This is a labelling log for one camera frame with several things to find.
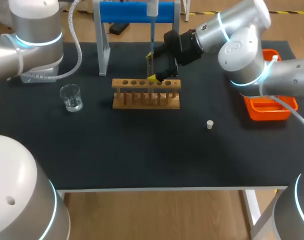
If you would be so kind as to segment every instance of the clear glass cup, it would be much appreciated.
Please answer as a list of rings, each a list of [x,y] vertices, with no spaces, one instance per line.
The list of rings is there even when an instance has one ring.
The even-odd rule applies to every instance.
[[[61,87],[60,96],[64,100],[65,107],[69,112],[80,111],[83,107],[80,87],[76,84],[67,84]]]

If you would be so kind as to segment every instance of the wooden floor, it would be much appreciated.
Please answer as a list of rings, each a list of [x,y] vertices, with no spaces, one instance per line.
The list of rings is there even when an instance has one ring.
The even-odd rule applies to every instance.
[[[191,12],[221,11],[238,0],[191,0]],[[271,11],[304,11],[304,0],[267,0]],[[180,31],[212,18],[191,15],[181,21]],[[71,41],[67,14],[61,20]],[[263,40],[287,40],[297,58],[304,58],[304,15],[273,14],[272,26]],[[92,17],[76,14],[74,26],[81,42],[95,42]],[[158,24],[156,41],[171,29]],[[0,25],[0,34],[11,30]],[[131,24],[121,36],[110,34],[111,42],[147,42],[150,26]],[[272,190],[256,191],[260,210],[274,196]],[[170,191],[73,193],[66,199],[71,217],[71,240],[248,240],[248,220],[238,191]],[[267,239],[274,239],[271,234]]]

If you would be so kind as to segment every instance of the white cable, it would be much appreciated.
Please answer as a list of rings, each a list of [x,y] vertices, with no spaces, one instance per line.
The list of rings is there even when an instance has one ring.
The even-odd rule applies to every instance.
[[[274,55],[272,61],[269,63],[269,66],[271,67],[271,65],[278,59],[278,56]],[[259,86],[259,93],[262,97],[264,97],[263,95],[263,83],[264,83],[265,78],[263,78],[260,82],[260,86]],[[282,101],[281,99],[279,99],[276,96],[268,96],[270,99],[273,99],[274,101],[276,101],[277,103],[281,104],[283,107],[287,108],[303,125],[304,125],[304,118],[297,112],[295,111],[289,104],[287,104],[286,102]]]
[[[278,55],[274,55],[272,57],[272,61],[270,61],[269,64],[267,65],[267,67],[266,67],[266,72],[264,73],[265,75],[269,73],[268,71],[270,70],[272,64],[277,60],[278,60]],[[261,79],[260,85],[258,86],[258,91],[259,91],[261,96],[263,96],[263,83],[264,83],[265,79],[266,79],[266,76]]]
[[[304,125],[304,118],[295,111],[290,105],[282,101],[281,99],[277,98],[276,96],[269,96],[269,98],[273,99],[274,101],[278,102],[279,104],[283,105],[285,108],[289,109],[290,112],[299,119],[299,121]]]
[[[33,73],[26,73],[24,74],[24,76],[26,77],[34,77],[37,79],[45,79],[45,80],[58,80],[58,79],[63,79],[66,78],[68,76],[71,76],[72,74],[74,74],[79,67],[81,66],[81,62],[82,62],[82,50],[81,50],[81,46],[78,40],[78,37],[76,35],[76,32],[74,30],[74,26],[73,26],[73,13],[75,11],[76,6],[81,2],[82,0],[74,0],[74,2],[72,3],[69,11],[68,11],[68,27],[70,29],[73,41],[75,43],[76,46],[76,51],[77,51],[77,63],[74,66],[74,68],[71,71],[68,71],[64,74],[58,75],[58,76],[42,76],[42,75],[35,75]]]

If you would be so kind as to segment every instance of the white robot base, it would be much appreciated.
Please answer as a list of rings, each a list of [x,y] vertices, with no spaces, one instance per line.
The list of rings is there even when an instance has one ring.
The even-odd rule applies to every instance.
[[[70,216],[32,154],[0,136],[0,240],[67,240]]]

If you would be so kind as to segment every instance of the wooden test tube rack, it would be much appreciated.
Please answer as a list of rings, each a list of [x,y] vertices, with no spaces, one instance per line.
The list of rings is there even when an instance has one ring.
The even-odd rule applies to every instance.
[[[116,89],[114,109],[180,109],[178,90],[181,81],[177,79],[155,82],[150,79],[114,78],[112,88]]]

